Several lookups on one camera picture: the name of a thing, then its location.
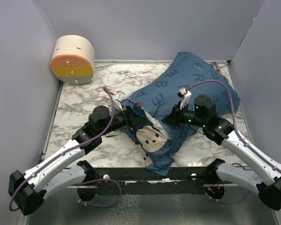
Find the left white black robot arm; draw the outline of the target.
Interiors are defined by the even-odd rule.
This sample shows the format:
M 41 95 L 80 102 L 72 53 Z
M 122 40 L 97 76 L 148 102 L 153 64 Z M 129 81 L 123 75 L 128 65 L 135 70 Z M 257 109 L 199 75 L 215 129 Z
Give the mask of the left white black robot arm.
M 63 169 L 99 146 L 104 134 L 121 128 L 136 131 L 146 121 L 129 106 L 119 112 L 97 106 L 85 125 L 60 150 L 33 168 L 25 172 L 16 170 L 9 176 L 9 210 L 14 211 L 12 205 L 16 204 L 26 216 L 35 212 L 45 198 L 58 189 L 78 183 L 91 184 L 95 172 L 89 163 L 79 162 L 69 172 L 63 172 Z

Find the small pink tube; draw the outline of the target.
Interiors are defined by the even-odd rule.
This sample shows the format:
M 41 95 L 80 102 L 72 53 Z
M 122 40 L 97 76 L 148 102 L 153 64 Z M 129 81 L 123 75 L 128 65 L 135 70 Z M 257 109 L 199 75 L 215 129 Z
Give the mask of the small pink tube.
M 219 74 L 222 75 L 222 72 L 221 72 L 221 70 L 220 70 L 220 67 L 219 67 L 219 65 L 218 65 L 218 63 L 217 63 L 216 61 L 213 61 L 213 62 L 211 63 L 211 65 L 213 66 L 213 68 L 214 68 Z

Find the cream orange cylindrical container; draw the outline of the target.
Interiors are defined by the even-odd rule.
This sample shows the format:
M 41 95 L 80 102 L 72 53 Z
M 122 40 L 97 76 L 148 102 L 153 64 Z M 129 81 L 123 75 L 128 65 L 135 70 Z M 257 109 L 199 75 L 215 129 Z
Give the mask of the cream orange cylindrical container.
M 57 39 L 50 66 L 54 75 L 64 83 L 89 83 L 94 76 L 95 52 L 86 38 L 65 35 Z

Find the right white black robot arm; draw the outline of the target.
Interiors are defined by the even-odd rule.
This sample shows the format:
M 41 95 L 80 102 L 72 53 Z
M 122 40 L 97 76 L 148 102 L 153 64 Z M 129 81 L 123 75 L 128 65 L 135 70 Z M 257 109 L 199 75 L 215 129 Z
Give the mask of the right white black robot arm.
M 222 180 L 237 184 L 258 195 L 267 207 L 281 209 L 281 164 L 244 138 L 235 125 L 219 117 L 210 97 L 196 97 L 193 111 L 182 100 L 162 121 L 175 128 L 183 124 L 202 128 L 205 137 L 229 150 L 250 167 L 250 171 L 236 169 L 217 159 L 206 171 L 206 179 L 210 183 Z

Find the white pillow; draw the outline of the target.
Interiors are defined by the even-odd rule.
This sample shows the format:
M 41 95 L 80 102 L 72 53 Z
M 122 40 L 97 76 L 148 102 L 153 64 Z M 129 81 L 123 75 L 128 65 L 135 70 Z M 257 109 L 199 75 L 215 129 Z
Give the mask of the white pillow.
M 157 130 L 159 130 L 159 132 L 160 132 L 163 136 L 165 136 L 167 139 L 170 140 L 170 136 L 168 135 L 168 133 L 166 132 L 166 130 L 163 128 L 163 126 L 161 125 L 161 123 L 160 123 L 157 119 L 153 118 L 147 111 L 144 110 L 144 113 L 145 113 L 147 119 L 153 124 L 153 126 L 154 126 Z

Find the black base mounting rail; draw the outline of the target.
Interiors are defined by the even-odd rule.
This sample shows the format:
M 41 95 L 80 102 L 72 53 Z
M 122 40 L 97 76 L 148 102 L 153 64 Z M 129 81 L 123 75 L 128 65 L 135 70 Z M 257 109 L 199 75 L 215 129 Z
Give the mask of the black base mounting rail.
M 203 195 L 204 187 L 220 182 L 206 167 L 172 167 L 166 176 L 138 167 L 96 168 L 96 178 L 109 175 L 121 187 L 123 195 Z

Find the blue cartoon print pillowcase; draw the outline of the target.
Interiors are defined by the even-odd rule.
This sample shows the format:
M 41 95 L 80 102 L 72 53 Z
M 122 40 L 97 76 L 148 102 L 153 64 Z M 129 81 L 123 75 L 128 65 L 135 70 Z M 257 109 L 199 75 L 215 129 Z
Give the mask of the blue cartoon print pillowcase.
M 146 168 L 161 176 L 168 174 L 173 154 L 198 129 L 187 124 L 174 128 L 162 121 L 180 103 L 177 93 L 181 88 L 190 89 L 193 98 L 209 96 L 219 116 L 236 111 L 240 105 L 240 97 L 228 79 L 192 52 L 178 52 L 162 75 L 122 100 L 123 106 L 146 119 L 136 131 L 125 132 L 140 148 Z

